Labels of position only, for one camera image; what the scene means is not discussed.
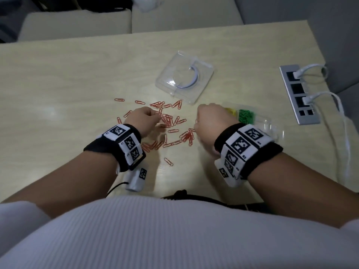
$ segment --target qr code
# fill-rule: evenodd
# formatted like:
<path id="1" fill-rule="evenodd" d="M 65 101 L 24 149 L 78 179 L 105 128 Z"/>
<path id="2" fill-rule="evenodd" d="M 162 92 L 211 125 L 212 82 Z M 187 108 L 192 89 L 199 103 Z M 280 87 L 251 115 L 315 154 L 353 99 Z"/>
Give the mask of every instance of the qr code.
<path id="1" fill-rule="evenodd" d="M 227 154 L 225 156 L 225 158 L 233 165 L 235 166 L 238 158 L 236 157 L 236 155 L 234 153 L 232 153 L 230 150 L 227 151 Z"/>
<path id="2" fill-rule="evenodd" d="M 117 136 L 122 135 L 122 133 L 123 133 L 124 131 L 125 131 L 124 129 L 122 129 L 122 128 L 118 127 L 118 126 L 112 128 L 112 129 L 110 130 L 111 133 L 113 133 L 113 134 L 115 134 L 115 135 L 117 135 Z"/>
<path id="3" fill-rule="evenodd" d="M 251 145 L 243 137 L 239 137 L 231 144 L 231 147 L 239 154 L 242 154 L 249 146 Z"/>
<path id="4" fill-rule="evenodd" d="M 224 166 L 227 167 L 228 171 L 232 174 L 233 173 L 233 166 L 229 163 L 228 160 L 224 161 Z"/>
<path id="5" fill-rule="evenodd" d="M 227 174 L 227 172 L 225 171 L 224 168 L 218 169 L 218 171 L 221 173 L 221 175 L 222 175 L 224 178 L 228 177 L 228 174 Z"/>
<path id="6" fill-rule="evenodd" d="M 137 147 L 135 149 L 133 149 L 130 153 L 131 153 L 131 157 L 132 157 L 133 161 L 135 161 L 140 156 L 140 153 L 138 152 Z"/>
<path id="7" fill-rule="evenodd" d="M 146 174 L 147 174 L 147 170 L 141 168 L 140 178 L 145 179 L 145 178 L 146 178 Z"/>
<path id="8" fill-rule="evenodd" d="M 250 136 L 253 140 L 258 140 L 263 137 L 263 134 L 255 128 L 251 128 L 250 130 L 245 131 L 245 134 Z"/>
<path id="9" fill-rule="evenodd" d="M 132 148 L 134 148 L 136 146 L 135 142 L 133 141 L 133 139 L 131 138 L 131 136 L 129 136 L 126 140 L 125 140 L 125 144 L 127 145 L 128 149 L 131 150 Z"/>

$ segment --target white sleeve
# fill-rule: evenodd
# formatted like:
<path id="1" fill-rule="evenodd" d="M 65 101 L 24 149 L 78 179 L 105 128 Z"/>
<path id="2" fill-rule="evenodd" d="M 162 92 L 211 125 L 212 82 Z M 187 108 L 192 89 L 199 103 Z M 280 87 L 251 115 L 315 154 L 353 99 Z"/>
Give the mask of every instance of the white sleeve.
<path id="1" fill-rule="evenodd" d="M 27 201 L 0 204 L 0 257 L 51 219 Z"/>
<path id="2" fill-rule="evenodd" d="M 359 235 L 359 219 L 352 220 L 350 222 L 347 222 L 344 226 L 342 226 L 340 229 L 342 230 L 350 230 L 355 232 Z"/>

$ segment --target forearm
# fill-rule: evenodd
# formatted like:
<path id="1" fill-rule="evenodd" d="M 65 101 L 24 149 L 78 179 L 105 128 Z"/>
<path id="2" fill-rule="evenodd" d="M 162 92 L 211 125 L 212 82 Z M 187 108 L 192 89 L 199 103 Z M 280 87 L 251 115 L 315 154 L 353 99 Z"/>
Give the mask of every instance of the forearm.
<path id="1" fill-rule="evenodd" d="M 85 151 L 76 158 L 35 181 L 4 203 L 29 201 L 50 217 L 105 198 L 116 179 L 117 161 L 111 154 Z"/>
<path id="2" fill-rule="evenodd" d="M 249 183 L 277 214 L 341 227 L 359 218 L 359 196 L 285 153 L 260 164 Z"/>

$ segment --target white cable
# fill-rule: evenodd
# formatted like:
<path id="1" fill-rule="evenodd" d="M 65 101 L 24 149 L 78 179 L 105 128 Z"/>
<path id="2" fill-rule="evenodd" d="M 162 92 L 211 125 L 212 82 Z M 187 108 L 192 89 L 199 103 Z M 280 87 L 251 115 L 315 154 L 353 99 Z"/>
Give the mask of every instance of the white cable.
<path id="1" fill-rule="evenodd" d="M 307 70 L 309 70 L 312 67 L 322 67 L 325 70 L 325 75 L 324 75 L 324 79 L 327 79 L 328 77 L 328 68 L 324 65 L 324 64 L 318 64 L 318 63 L 314 63 L 314 64 L 309 64 L 307 66 L 304 66 L 302 68 L 300 68 L 298 71 L 293 72 L 293 76 L 295 79 L 300 79 L 304 72 L 306 72 Z"/>
<path id="2" fill-rule="evenodd" d="M 339 96 L 336 95 L 335 93 L 330 92 L 330 91 L 321 91 L 321 92 L 318 92 L 316 94 L 308 95 L 306 97 L 303 97 L 303 103 L 307 105 L 307 104 L 311 103 L 314 99 L 316 99 L 318 96 L 320 96 L 322 94 L 330 94 L 330 95 L 334 96 L 335 99 L 338 102 L 339 113 L 340 113 L 340 115 L 341 115 L 341 117 L 343 119 L 343 124 L 344 124 L 345 148 L 346 148 L 346 151 L 348 153 L 348 160 L 347 160 L 346 169 L 345 169 L 345 178 L 349 179 L 350 160 L 351 160 L 350 142 L 349 142 L 349 137 L 348 137 L 348 130 L 347 130 L 347 127 L 346 127 L 346 117 L 345 117 L 345 114 L 344 114 L 344 108 L 343 108 L 343 105 L 341 103 L 341 100 L 340 100 Z"/>

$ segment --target person's left hand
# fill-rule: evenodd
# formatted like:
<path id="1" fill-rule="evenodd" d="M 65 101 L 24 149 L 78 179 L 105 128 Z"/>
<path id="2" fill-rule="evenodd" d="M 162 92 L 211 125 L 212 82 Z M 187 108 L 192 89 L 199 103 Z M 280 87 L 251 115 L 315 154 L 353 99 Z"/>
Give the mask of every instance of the person's left hand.
<path id="1" fill-rule="evenodd" d="M 161 120 L 161 116 L 153 109 L 144 106 L 143 108 L 135 109 L 126 118 L 124 124 L 134 126 L 141 134 L 141 137 L 146 137 Z"/>

